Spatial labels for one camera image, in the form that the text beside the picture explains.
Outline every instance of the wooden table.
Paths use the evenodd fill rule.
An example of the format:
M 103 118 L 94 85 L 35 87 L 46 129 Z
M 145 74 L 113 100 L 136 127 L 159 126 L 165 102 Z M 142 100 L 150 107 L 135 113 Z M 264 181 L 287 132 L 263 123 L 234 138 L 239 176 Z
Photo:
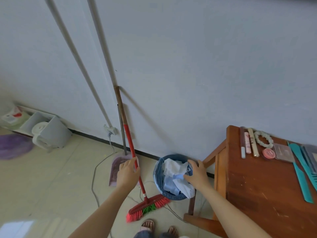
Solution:
M 287 141 L 272 137 L 274 143 Z M 257 145 L 262 153 L 264 149 Z M 297 158 L 299 168 L 304 171 Z M 317 192 L 306 176 L 314 204 L 304 201 L 291 163 L 265 160 L 246 154 L 241 158 L 240 128 L 228 126 L 223 141 L 204 161 L 216 162 L 215 189 L 249 216 L 272 237 L 317 237 Z M 221 237 L 227 237 L 214 214 L 212 220 L 193 216 L 195 198 L 190 201 L 184 220 Z

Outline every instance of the red and green broom head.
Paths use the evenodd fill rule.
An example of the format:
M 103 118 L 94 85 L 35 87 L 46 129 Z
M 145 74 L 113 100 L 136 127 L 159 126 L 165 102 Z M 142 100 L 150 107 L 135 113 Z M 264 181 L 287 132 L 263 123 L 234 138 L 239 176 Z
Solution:
M 141 219 L 145 214 L 162 208 L 166 204 L 168 204 L 170 200 L 163 195 L 156 195 L 151 198 L 144 199 L 143 202 L 137 204 L 135 207 L 129 210 L 129 213 L 126 215 L 126 222 L 133 222 Z

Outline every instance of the human hand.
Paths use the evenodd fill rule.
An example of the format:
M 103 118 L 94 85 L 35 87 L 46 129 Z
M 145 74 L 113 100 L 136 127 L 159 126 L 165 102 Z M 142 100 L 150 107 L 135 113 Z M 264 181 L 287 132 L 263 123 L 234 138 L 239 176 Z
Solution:
M 137 157 L 134 157 L 120 164 L 117 175 L 117 188 L 123 188 L 130 192 L 138 183 L 141 169 L 138 167 L 134 171 L 134 162 L 136 159 Z
M 199 167 L 194 160 L 188 160 L 188 163 L 192 165 L 193 175 L 184 175 L 184 179 L 191 183 L 192 186 L 194 186 L 194 188 L 199 190 L 200 192 L 204 188 L 211 186 L 203 162 L 198 160 Z

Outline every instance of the trash can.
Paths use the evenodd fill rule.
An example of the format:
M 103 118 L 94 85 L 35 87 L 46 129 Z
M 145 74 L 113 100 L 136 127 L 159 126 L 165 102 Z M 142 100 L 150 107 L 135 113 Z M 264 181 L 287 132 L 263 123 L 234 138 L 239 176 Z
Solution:
M 170 199 L 170 200 L 184 200 L 187 197 L 183 194 L 180 193 L 179 195 L 173 195 L 171 192 L 169 191 L 165 191 L 163 189 L 163 182 L 164 182 L 164 171 L 162 170 L 162 164 L 164 163 L 164 161 L 166 159 L 171 159 L 171 160 L 175 160 L 175 161 L 180 161 L 183 164 L 187 162 L 188 158 L 184 155 L 180 155 L 180 154 L 174 154 L 174 155 L 167 155 L 164 156 L 163 158 L 160 158 L 157 162 L 156 165 L 154 167 L 154 171 L 153 171 L 153 179 L 154 179 L 154 183 L 156 184 L 156 187 L 158 188 L 158 190 L 160 191 L 160 193 L 165 196 L 166 198 Z M 193 175 L 193 169 L 192 166 L 189 165 L 188 168 L 190 169 L 188 171 L 189 176 Z

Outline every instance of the foot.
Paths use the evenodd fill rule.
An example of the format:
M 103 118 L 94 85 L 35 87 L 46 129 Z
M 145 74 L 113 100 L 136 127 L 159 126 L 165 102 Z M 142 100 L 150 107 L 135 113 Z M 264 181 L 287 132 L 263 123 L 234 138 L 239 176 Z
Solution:
M 178 231 L 177 229 L 174 227 L 174 226 L 170 226 L 170 228 L 168 229 L 168 232 L 169 234 L 172 235 L 173 238 L 178 238 Z
M 151 220 L 146 220 L 141 226 L 149 228 L 151 232 L 154 230 L 154 223 Z

